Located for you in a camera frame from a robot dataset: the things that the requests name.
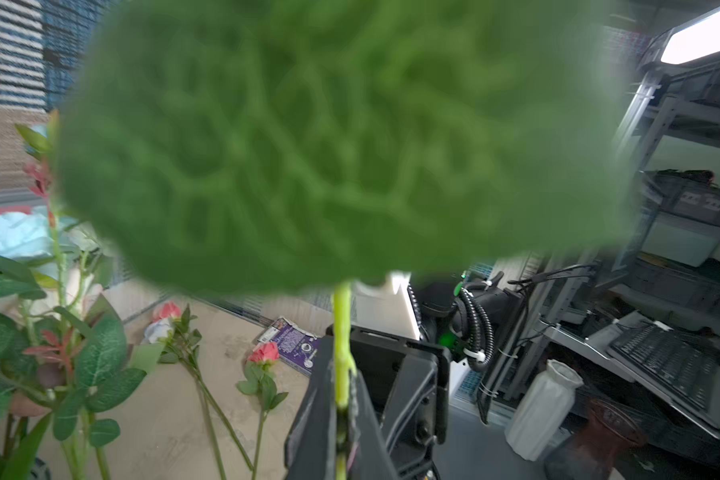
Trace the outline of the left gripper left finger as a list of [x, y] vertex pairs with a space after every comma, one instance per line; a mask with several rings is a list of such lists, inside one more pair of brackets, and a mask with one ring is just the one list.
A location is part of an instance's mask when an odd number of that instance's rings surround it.
[[319, 352], [284, 444], [287, 480], [334, 479], [337, 419], [333, 353]]

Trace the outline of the coral pink rose stem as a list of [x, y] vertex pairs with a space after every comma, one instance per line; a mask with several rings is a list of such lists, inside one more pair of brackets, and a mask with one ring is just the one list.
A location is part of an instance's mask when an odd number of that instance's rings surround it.
[[261, 444], [265, 422], [269, 413], [277, 408], [289, 395], [279, 391], [272, 368], [280, 359], [278, 346], [275, 342], [257, 345], [244, 364], [245, 379], [236, 384], [237, 389], [246, 396], [255, 397], [259, 406], [259, 418], [252, 462], [252, 479], [258, 476]]

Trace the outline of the peach peony stem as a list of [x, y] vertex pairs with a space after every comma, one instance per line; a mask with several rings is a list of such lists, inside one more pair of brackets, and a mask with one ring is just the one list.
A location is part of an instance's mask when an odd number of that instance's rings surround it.
[[94, 457], [102, 478], [112, 470], [106, 447], [121, 434], [105, 417], [129, 399], [147, 376], [129, 365], [120, 316], [97, 294], [110, 263], [85, 252], [77, 279], [42, 281], [30, 263], [0, 256], [0, 300], [18, 301], [18, 319], [0, 313], [0, 419], [5, 421], [0, 479], [40, 479], [37, 454], [46, 436], [61, 446], [74, 479]]

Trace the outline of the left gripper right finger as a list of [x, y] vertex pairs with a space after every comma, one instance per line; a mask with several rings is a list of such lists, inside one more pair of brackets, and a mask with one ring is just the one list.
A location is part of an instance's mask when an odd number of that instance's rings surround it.
[[346, 473], [351, 480], [393, 480], [397, 471], [387, 451], [364, 379], [352, 377], [348, 407]]

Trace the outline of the large pink rose stem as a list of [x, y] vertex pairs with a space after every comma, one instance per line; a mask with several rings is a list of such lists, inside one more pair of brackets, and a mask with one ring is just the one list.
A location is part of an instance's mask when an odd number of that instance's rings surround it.
[[144, 279], [298, 293], [620, 241], [606, 1], [123, 1], [51, 165]]

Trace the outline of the light blue peony stem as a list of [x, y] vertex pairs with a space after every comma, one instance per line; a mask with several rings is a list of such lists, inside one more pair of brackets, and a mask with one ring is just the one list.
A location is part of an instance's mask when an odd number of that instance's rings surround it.
[[54, 109], [43, 125], [16, 126], [30, 156], [29, 190], [41, 204], [0, 209], [0, 314], [29, 326], [57, 319], [59, 308], [83, 318], [102, 292], [95, 279], [102, 245], [90, 224], [66, 211], [54, 183], [59, 120]]

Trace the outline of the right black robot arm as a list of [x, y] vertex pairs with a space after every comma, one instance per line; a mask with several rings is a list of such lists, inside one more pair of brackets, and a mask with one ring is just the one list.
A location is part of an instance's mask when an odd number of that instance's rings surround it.
[[332, 295], [333, 324], [306, 398], [317, 435], [312, 479], [437, 479], [446, 440], [450, 352], [351, 323], [352, 288]]

